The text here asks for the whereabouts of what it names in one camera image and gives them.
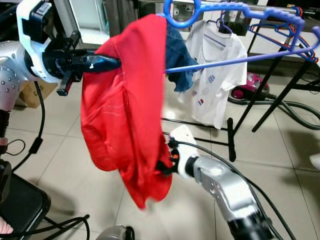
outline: black metal rack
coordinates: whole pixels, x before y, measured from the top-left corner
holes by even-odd
[[[165,117],[163,117],[162,120],[173,122],[173,123],[178,123],[178,124],[188,124],[188,125],[198,126],[198,127],[202,127],[202,128],[215,129],[215,127],[212,126],[212,125],[204,125],[204,124],[201,124],[201,123],[196,123],[196,122],[191,122],[191,121],[176,120],[176,119],[170,119],[170,118],[165,118]],[[199,137],[195,137],[194,139],[196,141],[200,141],[200,142],[205,142],[205,143],[210,143],[210,144],[217,144],[217,145],[222,145],[222,146],[228,147],[229,160],[231,162],[234,162],[236,160],[236,157],[237,157],[236,156],[236,151],[235,151],[235,142],[234,142],[234,127],[233,127],[234,120],[230,117],[226,121],[226,124],[227,124],[227,127],[226,128],[224,128],[224,127],[221,128],[221,131],[227,132],[228,142],[220,142],[220,141],[208,140],[208,139],[199,138]]]
[[[250,43],[248,53],[250,52],[253,43],[257,37],[257,32],[259,31],[260,26],[258,26],[256,33],[253,36],[253,39]],[[281,62],[283,57],[276,57],[273,60],[273,63],[271,64],[269,70],[267,71],[266,75],[264,76],[262,83],[260,84],[259,88],[257,91],[254,93],[251,101],[249,102],[248,106],[246,107],[244,113],[242,114],[240,120],[236,124],[233,134],[235,135],[237,131],[239,130],[241,124],[245,120],[246,116],[250,112],[251,108],[253,107],[254,103],[258,99],[260,93],[262,92],[264,86],[266,85],[267,81],[271,77],[272,73],[278,66],[278,64]],[[313,64],[311,61],[305,60],[302,67],[296,72],[296,74],[293,76],[291,81],[287,84],[287,86],[284,88],[284,90],[280,93],[280,95],[274,100],[273,104],[269,107],[269,109],[264,113],[264,115],[260,118],[260,120],[257,122],[257,124],[252,128],[252,132],[255,133],[259,127],[264,123],[264,121],[269,117],[269,115],[279,106],[279,104],[283,101],[283,99],[286,97],[286,95],[290,92],[291,89],[296,89],[296,90],[307,90],[307,91],[315,91],[315,92],[320,92],[320,87],[316,86],[320,82],[320,80],[309,83],[307,85],[304,84],[297,84],[297,82],[301,79],[301,77],[308,71],[310,66]]]

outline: clothes hanger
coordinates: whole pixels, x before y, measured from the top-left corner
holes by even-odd
[[[225,21],[224,21],[224,15],[225,15],[225,13],[226,13],[225,11],[221,11],[221,15],[220,15],[220,17],[219,17],[216,21],[214,21],[214,20],[208,20],[208,21],[206,21],[206,23],[215,23],[217,29],[222,29],[222,28],[223,28],[223,29],[226,29],[230,34],[232,34],[233,32],[232,32],[231,28],[228,27],[227,25],[225,25]],[[210,40],[216,42],[217,44],[220,44],[220,45],[223,46],[224,48],[226,47],[226,45],[224,45],[223,43],[215,40],[215,39],[212,38],[211,36],[208,36],[207,34],[204,34],[204,36],[205,36],[206,38],[209,38]]]
[[[300,7],[292,7],[292,8],[296,9],[296,12],[297,12],[296,15],[297,16],[300,16],[300,17],[302,16],[302,9]],[[252,33],[254,33],[254,34],[256,34],[256,35],[258,35],[258,36],[260,36],[260,37],[262,37],[264,39],[267,39],[268,41],[270,41],[270,42],[272,42],[272,43],[274,43],[274,44],[276,44],[276,45],[278,45],[278,46],[280,46],[280,47],[282,47],[284,49],[287,49],[287,50],[289,49],[288,45],[283,44],[283,43],[281,43],[281,42],[279,42],[279,41],[277,41],[277,40],[275,40],[275,39],[273,39],[273,38],[271,38],[269,36],[263,35],[263,34],[257,32],[257,31],[255,31],[255,27],[259,27],[259,26],[260,27],[272,27],[272,28],[274,28],[274,31],[276,33],[279,33],[279,34],[281,34],[281,35],[283,35],[283,36],[285,36],[287,38],[292,38],[295,35],[296,31],[295,31],[294,27],[291,24],[288,24],[287,22],[286,23],[282,23],[282,24],[258,23],[258,24],[253,24],[253,25],[248,27],[248,30],[250,32],[252,32]],[[283,30],[283,29],[288,30],[288,33],[282,32],[281,30]],[[299,35],[298,36],[298,40],[299,40],[299,47],[300,48],[309,48],[310,47],[310,45],[307,43],[307,41],[302,36]],[[310,51],[310,52],[307,52],[307,53],[300,53],[298,55],[300,57],[304,58],[305,60],[310,61],[310,62],[317,63],[319,61],[319,58],[316,57],[316,54],[315,54],[315,52],[313,50]]]
[[[268,7],[264,12],[258,12],[258,11],[250,10],[250,7],[247,4],[242,2],[201,3],[200,0],[194,0],[194,14],[187,21],[178,22],[174,20],[170,14],[170,6],[172,3],[173,3],[173,0],[165,0],[164,6],[163,6],[163,13],[159,14],[159,16],[166,18],[169,24],[179,29],[187,28],[192,24],[194,24],[197,21],[199,14],[202,12],[242,11],[243,15],[247,18],[254,18],[254,19],[261,19],[261,20],[266,20],[268,17],[277,18],[284,22],[288,22],[289,24],[295,25],[296,30],[292,36],[291,46],[289,46],[285,51],[280,51],[280,52],[270,53],[270,54],[263,54],[263,55],[256,55],[256,56],[249,56],[249,57],[243,57],[243,58],[237,58],[237,59],[230,59],[230,60],[225,60],[220,62],[211,62],[211,63],[203,63],[198,65],[169,68],[165,71],[167,74],[184,72],[184,71],[194,71],[194,70],[199,70],[203,68],[225,66],[225,65],[238,64],[243,62],[260,61],[264,59],[277,58],[277,57],[293,55],[293,54],[302,54],[306,52],[312,52],[315,48],[317,48],[320,45],[320,27],[315,26],[312,28],[312,32],[317,37],[317,42],[310,47],[295,49],[296,43],[299,40],[299,35],[305,26],[305,21],[300,16],[289,14],[277,8]]]

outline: blue jeans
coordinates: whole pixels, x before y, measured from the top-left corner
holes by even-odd
[[[167,23],[165,41],[165,67],[169,69],[197,64],[197,61],[190,56],[180,32]],[[196,70],[170,73],[168,78],[170,82],[175,83],[174,91],[184,92],[191,88],[193,84],[192,76],[194,72],[196,72]]]

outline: hanging clothes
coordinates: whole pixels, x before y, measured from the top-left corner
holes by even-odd
[[[166,26],[166,41],[165,41],[165,67],[178,68],[198,64],[194,60],[186,47],[185,41],[180,32],[167,23]],[[175,92],[184,92],[193,85],[193,73],[195,71],[174,72],[168,75],[170,82],[175,83]]]
[[[83,77],[81,130],[91,158],[101,170],[119,169],[141,209],[172,182],[156,170],[158,161],[172,166],[161,129],[165,44],[166,19],[148,15],[96,51],[120,59],[120,68]]]
[[[191,57],[199,64],[247,57],[239,37],[217,31],[215,23],[196,22],[186,40]],[[193,86],[181,94],[186,104],[192,105],[192,117],[205,125],[221,129],[229,90],[247,82],[247,63],[204,68],[193,75]]]
[[[136,11],[137,0],[108,0],[105,10],[108,18],[110,37],[116,36],[138,19]]]

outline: red fabric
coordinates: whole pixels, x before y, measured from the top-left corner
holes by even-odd
[[[162,200],[172,182],[156,171],[159,160],[172,165],[161,129],[165,44],[166,20],[148,15],[96,51],[120,59],[120,68],[83,78],[81,130],[91,158],[101,170],[119,169],[142,209],[149,197]]]

